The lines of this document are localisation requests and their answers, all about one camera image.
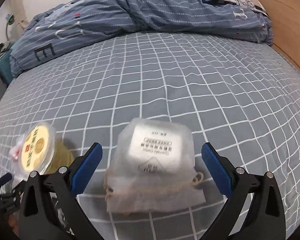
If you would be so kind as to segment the white drawstring pouch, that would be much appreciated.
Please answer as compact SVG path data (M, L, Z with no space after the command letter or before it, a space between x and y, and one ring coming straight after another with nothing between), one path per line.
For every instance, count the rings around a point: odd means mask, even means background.
M104 176L107 211L173 212L205 203L198 186L190 129L182 124L134 118L119 134Z

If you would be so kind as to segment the teal suitcase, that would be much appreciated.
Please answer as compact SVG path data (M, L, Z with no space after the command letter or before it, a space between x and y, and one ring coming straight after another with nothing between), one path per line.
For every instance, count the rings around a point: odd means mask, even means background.
M5 53L0 57L0 78L8 86L12 80L10 53Z

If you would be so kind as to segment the blue desk lamp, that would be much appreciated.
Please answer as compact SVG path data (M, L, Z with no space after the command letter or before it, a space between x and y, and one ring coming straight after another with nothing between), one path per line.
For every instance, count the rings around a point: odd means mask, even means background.
M14 23L14 15L13 14L8 14L6 16L6 30L5 30L5 34L6 34L6 39L9 41L9 34L8 34L8 27L11 26Z

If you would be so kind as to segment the yellow yogurt cup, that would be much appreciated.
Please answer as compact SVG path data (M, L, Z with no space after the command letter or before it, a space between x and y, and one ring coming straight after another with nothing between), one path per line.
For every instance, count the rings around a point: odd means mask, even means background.
M70 166L73 161L72 152L57 137L55 129L47 122L39 122L21 143L18 168L25 177L32 171L41 175L52 174L62 166Z

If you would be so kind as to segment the white red plastic bag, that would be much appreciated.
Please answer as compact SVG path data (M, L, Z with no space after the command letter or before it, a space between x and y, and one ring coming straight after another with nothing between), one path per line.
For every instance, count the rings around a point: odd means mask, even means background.
M17 138L15 145L9 150L9 156L13 161L18 161L18 156L23 148L25 137L25 134L21 134Z

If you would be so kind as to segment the blue striped duvet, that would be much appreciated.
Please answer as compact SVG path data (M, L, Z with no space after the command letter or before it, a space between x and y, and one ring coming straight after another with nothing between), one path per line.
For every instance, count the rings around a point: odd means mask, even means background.
M12 76L94 43L147 30L273 44L268 15L229 3L72 0L34 16L10 53Z

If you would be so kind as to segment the beige left curtain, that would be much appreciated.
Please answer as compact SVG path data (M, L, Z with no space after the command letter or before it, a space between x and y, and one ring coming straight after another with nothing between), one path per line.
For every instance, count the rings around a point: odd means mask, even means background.
M21 36L29 24L25 14L23 0L8 0L8 2L11 12L14 15L15 28L18 35Z

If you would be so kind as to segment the wooden headboard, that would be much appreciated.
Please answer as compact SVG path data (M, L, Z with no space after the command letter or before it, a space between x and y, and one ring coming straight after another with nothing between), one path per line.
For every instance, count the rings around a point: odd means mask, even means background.
M259 0L273 23L273 48L300 70L300 0Z

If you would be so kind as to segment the grey checked bed sheet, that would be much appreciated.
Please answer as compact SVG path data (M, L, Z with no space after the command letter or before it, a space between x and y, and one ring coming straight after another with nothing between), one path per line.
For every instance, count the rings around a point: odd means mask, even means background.
M168 214L106 211L103 175L134 118L191 130L204 204ZM102 145L103 159L78 201L105 239L199 239L225 202L200 157L205 142L249 173L273 172L287 236L300 225L300 72L268 45L136 33L24 72L0 100L0 176L14 170L8 152L18 137L41 121L74 156Z

